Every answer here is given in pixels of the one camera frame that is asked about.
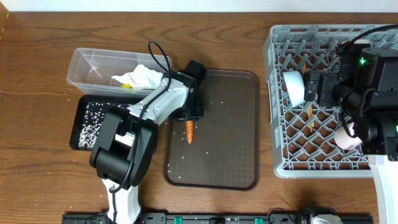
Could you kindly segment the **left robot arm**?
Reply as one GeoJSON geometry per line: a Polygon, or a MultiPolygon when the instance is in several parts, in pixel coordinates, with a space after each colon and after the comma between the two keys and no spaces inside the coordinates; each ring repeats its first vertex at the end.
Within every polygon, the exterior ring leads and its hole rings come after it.
{"type": "Polygon", "coordinates": [[[138,186],[149,168],[159,126],[168,118],[198,120],[203,103],[197,97],[205,71],[165,73],[161,84],[140,102],[106,113],[90,155],[108,191],[107,223],[135,223],[141,206],[138,186]]]}

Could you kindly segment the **white napkin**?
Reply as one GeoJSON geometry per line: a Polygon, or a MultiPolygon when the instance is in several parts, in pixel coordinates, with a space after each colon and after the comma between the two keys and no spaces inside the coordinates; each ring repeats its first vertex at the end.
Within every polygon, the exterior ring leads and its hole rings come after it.
{"type": "Polygon", "coordinates": [[[111,86],[121,87],[123,83],[129,83],[132,89],[156,89],[161,83],[162,75],[161,72],[138,65],[133,72],[112,76],[111,86]]]}

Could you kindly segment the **foil snack wrapper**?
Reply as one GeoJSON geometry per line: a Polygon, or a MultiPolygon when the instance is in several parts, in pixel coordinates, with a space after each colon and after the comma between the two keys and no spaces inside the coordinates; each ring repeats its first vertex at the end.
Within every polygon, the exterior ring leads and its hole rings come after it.
{"type": "Polygon", "coordinates": [[[129,83],[123,83],[121,88],[132,88],[132,86],[129,83]]]}

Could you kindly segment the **pink cup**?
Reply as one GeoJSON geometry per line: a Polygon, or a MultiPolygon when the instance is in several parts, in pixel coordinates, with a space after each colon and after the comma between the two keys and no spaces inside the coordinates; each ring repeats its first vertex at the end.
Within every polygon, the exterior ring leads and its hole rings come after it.
{"type": "Polygon", "coordinates": [[[362,143],[360,138],[349,137],[343,127],[339,127],[335,133],[334,140],[336,145],[344,150],[352,150],[362,143]]]}

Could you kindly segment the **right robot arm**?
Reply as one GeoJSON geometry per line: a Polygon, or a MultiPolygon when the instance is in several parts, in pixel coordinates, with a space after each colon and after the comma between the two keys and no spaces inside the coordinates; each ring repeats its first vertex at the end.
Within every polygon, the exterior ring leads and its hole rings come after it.
{"type": "Polygon", "coordinates": [[[355,44],[337,72],[303,73],[304,99],[338,106],[349,138],[359,138],[373,173],[380,223],[397,223],[397,51],[355,44]]]}

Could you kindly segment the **orange carrot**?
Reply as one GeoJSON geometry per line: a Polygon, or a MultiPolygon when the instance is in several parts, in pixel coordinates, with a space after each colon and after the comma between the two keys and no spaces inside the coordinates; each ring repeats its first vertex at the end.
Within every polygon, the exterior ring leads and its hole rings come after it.
{"type": "Polygon", "coordinates": [[[187,142],[189,144],[191,144],[193,141],[193,125],[194,125],[194,122],[192,120],[187,120],[185,122],[187,142]]]}

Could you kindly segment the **light blue rice bowl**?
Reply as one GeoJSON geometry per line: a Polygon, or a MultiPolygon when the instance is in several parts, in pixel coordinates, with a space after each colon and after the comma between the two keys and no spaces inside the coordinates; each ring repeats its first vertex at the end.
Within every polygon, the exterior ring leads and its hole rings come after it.
{"type": "Polygon", "coordinates": [[[283,76],[292,107],[295,108],[304,103],[305,85],[301,73],[290,71],[284,72],[283,76]]]}

